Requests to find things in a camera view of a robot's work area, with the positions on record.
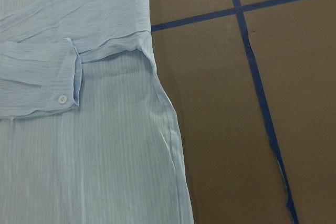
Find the floor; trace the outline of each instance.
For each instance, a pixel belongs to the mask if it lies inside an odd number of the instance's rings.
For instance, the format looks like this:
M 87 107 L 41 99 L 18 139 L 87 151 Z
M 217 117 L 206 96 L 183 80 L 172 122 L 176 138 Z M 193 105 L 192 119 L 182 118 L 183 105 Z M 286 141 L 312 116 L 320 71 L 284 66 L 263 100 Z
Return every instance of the floor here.
M 150 1 L 195 223 L 334 224 L 336 0 Z

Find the button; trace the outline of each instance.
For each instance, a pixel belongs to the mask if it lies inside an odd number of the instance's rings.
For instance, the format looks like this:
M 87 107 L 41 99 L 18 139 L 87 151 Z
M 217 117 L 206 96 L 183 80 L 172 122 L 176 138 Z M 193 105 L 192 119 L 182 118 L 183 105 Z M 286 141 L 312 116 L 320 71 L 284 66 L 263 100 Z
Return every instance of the button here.
M 67 100 L 68 100 L 68 98 L 67 98 L 66 95 L 61 95 L 61 96 L 58 98 L 58 102 L 59 102 L 60 104 L 64 104 L 64 103 L 66 103 Z

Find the shirt cuff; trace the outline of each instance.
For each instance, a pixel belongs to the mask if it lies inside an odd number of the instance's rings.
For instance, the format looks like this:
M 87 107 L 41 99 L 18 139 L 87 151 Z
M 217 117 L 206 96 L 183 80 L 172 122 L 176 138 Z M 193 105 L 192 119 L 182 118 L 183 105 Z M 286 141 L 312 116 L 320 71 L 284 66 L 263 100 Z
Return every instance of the shirt cuff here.
M 0 119 L 77 108 L 81 59 L 71 39 L 54 44 L 0 44 Z

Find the white button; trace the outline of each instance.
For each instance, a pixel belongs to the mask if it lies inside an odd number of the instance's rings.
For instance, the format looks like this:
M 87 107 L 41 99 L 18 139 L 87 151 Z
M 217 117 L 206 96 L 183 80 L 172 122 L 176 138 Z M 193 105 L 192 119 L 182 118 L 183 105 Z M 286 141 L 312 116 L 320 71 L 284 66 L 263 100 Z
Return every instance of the white button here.
M 58 98 L 58 102 L 59 102 L 60 104 L 64 104 L 64 103 L 66 103 L 67 100 L 68 100 L 68 98 L 67 98 L 66 95 L 61 95 L 61 96 Z

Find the light blue shirt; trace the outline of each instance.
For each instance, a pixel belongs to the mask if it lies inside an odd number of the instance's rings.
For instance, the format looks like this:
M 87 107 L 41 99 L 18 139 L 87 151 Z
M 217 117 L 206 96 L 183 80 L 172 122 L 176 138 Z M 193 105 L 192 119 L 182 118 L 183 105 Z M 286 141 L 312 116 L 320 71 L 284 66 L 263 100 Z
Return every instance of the light blue shirt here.
M 192 224 L 149 0 L 0 7 L 0 223 Z

